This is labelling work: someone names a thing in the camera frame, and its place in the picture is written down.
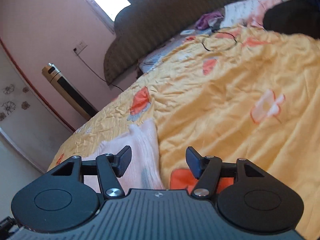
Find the pink knit sweater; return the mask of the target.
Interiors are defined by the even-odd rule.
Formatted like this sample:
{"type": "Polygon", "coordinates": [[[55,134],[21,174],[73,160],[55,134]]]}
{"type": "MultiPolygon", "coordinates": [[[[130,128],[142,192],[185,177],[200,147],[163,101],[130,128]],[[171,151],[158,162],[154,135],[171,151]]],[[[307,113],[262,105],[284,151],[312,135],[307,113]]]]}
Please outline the pink knit sweater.
{"type": "Polygon", "coordinates": [[[117,154],[124,146],[132,150],[131,162],[119,178],[125,193],[129,189],[163,190],[159,174],[159,146],[155,122],[145,120],[141,125],[132,124],[129,131],[111,141],[103,141],[97,150],[84,160],[94,160],[107,153],[117,154]]]}

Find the floral glass wardrobe door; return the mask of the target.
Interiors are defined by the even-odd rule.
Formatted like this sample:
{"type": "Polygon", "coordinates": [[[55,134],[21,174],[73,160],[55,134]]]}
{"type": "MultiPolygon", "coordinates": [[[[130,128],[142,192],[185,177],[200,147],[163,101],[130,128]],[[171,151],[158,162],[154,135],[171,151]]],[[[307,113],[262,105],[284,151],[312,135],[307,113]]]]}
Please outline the floral glass wardrobe door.
{"type": "Polygon", "coordinates": [[[18,74],[1,47],[1,133],[40,172],[47,172],[70,130],[18,74]]]}

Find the yellow carrot print quilt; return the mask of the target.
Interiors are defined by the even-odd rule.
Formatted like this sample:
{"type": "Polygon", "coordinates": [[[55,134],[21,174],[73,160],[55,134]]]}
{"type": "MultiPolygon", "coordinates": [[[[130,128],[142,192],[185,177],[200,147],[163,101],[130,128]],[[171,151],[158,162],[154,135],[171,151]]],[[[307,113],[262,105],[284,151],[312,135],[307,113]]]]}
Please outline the yellow carrot print quilt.
{"type": "Polygon", "coordinates": [[[297,230],[319,237],[319,40],[241,26],[189,37],[78,128],[51,167],[149,118],[165,186],[189,146],[246,158],[301,196],[297,230]]]}

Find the gold tower fan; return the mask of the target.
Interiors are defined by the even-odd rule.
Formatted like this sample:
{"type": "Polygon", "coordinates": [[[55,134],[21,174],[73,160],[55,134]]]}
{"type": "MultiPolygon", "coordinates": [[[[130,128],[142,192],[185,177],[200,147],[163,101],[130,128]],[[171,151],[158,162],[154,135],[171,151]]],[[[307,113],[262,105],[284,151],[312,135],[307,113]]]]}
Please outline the gold tower fan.
{"type": "Polygon", "coordinates": [[[87,121],[98,113],[98,110],[64,77],[58,68],[48,63],[42,69],[42,75],[56,91],[87,121]]]}

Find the blue grey patterned bedsheet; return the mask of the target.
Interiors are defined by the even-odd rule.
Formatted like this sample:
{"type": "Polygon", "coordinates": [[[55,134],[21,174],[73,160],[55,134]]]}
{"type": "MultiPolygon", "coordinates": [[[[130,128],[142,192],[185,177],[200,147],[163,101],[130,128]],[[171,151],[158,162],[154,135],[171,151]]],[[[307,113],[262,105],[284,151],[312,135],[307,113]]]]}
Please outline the blue grey patterned bedsheet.
{"type": "Polygon", "coordinates": [[[180,33],[175,35],[173,38],[165,42],[164,44],[160,45],[158,48],[156,48],[153,52],[146,55],[144,58],[139,60],[138,67],[140,71],[145,74],[151,71],[153,68],[157,66],[157,64],[161,61],[161,59],[170,53],[175,48],[179,47],[187,37],[193,36],[193,35],[208,35],[211,34],[212,31],[210,28],[205,30],[197,30],[194,29],[195,32],[193,34],[190,34],[188,36],[181,36],[180,33]]]}

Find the white remote control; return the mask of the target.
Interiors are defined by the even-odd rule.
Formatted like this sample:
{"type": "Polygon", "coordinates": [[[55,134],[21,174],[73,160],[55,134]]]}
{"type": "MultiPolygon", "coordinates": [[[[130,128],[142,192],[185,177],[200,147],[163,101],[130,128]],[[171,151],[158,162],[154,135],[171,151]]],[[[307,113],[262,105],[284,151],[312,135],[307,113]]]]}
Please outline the white remote control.
{"type": "Polygon", "coordinates": [[[194,29],[188,29],[188,30],[183,30],[182,32],[180,32],[181,36],[188,36],[190,34],[193,34],[195,32],[194,29]]]}

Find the purple crumpled cloth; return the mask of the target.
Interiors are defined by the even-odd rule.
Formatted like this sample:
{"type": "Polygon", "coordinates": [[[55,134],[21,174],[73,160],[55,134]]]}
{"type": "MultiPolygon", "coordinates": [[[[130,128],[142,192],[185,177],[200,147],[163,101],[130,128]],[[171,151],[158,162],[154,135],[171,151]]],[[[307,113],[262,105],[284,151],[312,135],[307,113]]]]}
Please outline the purple crumpled cloth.
{"type": "Polygon", "coordinates": [[[219,11],[203,14],[195,23],[195,28],[204,30],[209,28],[209,22],[223,18],[223,15],[219,11]]]}

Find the white patterned pillow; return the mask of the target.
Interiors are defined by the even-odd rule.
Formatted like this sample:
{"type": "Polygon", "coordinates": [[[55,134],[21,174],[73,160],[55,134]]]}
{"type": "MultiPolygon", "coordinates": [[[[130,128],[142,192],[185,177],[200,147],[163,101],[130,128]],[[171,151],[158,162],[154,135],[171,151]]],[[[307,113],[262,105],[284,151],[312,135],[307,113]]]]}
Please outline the white patterned pillow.
{"type": "Polygon", "coordinates": [[[262,28],[263,25],[253,20],[253,14],[256,12],[261,0],[243,0],[224,6],[224,18],[220,23],[220,28],[230,28],[234,25],[251,25],[262,28]]]}

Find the black garment on bed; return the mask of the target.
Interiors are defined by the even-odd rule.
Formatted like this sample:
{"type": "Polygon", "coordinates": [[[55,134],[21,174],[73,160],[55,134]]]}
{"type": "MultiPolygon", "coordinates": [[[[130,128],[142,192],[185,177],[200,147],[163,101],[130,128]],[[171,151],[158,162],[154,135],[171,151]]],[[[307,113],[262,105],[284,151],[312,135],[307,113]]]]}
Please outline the black garment on bed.
{"type": "Polygon", "coordinates": [[[307,0],[289,0],[268,9],[263,28],[281,34],[304,34],[319,39],[319,8],[307,0]]]}

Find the dark striped padded headboard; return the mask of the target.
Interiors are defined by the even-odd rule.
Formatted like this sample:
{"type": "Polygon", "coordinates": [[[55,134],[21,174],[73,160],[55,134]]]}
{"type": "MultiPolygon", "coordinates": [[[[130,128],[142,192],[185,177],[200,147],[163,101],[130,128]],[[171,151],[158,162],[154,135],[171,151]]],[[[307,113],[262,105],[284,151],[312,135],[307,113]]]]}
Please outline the dark striped padded headboard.
{"type": "Polygon", "coordinates": [[[130,5],[114,20],[116,38],[104,58],[104,78],[108,85],[203,14],[239,0],[128,1],[130,5]]]}

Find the white wall power socket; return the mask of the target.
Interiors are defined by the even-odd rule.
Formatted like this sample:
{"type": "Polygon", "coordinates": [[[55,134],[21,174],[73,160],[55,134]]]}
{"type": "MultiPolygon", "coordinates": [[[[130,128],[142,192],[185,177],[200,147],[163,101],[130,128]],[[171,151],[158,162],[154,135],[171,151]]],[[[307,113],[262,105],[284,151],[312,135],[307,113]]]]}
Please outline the white wall power socket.
{"type": "Polygon", "coordinates": [[[75,45],[73,51],[76,55],[79,55],[85,48],[87,48],[87,43],[84,41],[80,41],[75,45]]]}

